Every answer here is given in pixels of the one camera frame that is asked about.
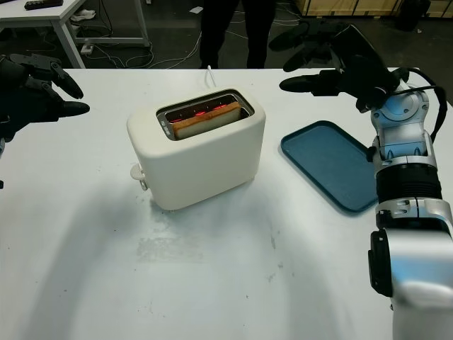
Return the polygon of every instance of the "plastic tray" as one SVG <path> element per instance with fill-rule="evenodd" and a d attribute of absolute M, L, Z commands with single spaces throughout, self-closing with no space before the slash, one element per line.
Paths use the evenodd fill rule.
<path fill-rule="evenodd" d="M 359 213 L 377 202 L 367 148 L 332 122 L 320 120 L 283 137 L 283 153 L 338 207 Z"/>

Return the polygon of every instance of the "black pants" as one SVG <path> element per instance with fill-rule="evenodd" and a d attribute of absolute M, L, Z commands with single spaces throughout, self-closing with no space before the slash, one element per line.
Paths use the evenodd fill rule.
<path fill-rule="evenodd" d="M 202 67 L 218 67 L 219 50 L 239 0 L 205 0 L 201 21 Z M 262 69 L 268 55 L 269 30 L 275 15 L 275 0 L 242 0 L 246 12 L 249 69 Z"/>

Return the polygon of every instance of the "toast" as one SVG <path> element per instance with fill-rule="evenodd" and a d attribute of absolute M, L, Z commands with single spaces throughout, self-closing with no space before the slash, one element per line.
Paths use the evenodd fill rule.
<path fill-rule="evenodd" d="M 178 140 L 183 140 L 200 133 L 220 128 L 241 119 L 241 105 L 235 101 L 223 108 L 212 110 L 202 115 L 172 124 L 173 133 Z"/>

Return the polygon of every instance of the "white table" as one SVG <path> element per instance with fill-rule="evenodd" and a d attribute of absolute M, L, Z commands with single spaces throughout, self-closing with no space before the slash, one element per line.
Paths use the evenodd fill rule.
<path fill-rule="evenodd" d="M 15 0 L 0 4 L 0 31 L 2 28 L 52 26 L 66 52 L 73 68 L 84 69 L 76 43 L 126 43 L 149 46 L 147 27 L 144 21 L 141 0 L 134 0 L 140 38 L 76 38 L 69 18 L 85 0 L 64 0 L 62 6 L 26 11 L 23 6 L 27 0 Z"/>
<path fill-rule="evenodd" d="M 280 70 L 215 70 L 266 110 L 258 174 L 167 212 L 130 178 L 126 119 L 205 89 L 205 72 L 69 73 L 91 112 L 28 126 L 0 161 L 0 339 L 391 339 L 390 302 L 368 277 L 374 210 L 342 214 L 279 151 L 317 120 L 370 145 L 351 97 L 285 93 Z M 429 130 L 436 112 L 432 100 Z M 451 113 L 435 143 L 450 201 Z"/>
<path fill-rule="evenodd" d="M 69 18 L 85 0 L 64 0 L 59 7 L 26 11 L 27 0 L 15 0 L 0 4 L 0 28 L 52 26 L 74 68 L 85 68 L 74 43 Z"/>

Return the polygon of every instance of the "white toaster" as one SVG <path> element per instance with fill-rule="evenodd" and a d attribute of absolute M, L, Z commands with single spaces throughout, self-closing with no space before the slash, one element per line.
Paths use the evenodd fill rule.
<path fill-rule="evenodd" d="M 227 104 L 240 104 L 237 121 L 179 139 L 176 122 Z M 155 202 L 176 210 L 215 196 L 251 180 L 258 170 L 265 125 L 263 108 L 243 90 L 218 89 L 196 98 L 150 108 L 127 121 L 139 159 L 131 176 Z"/>

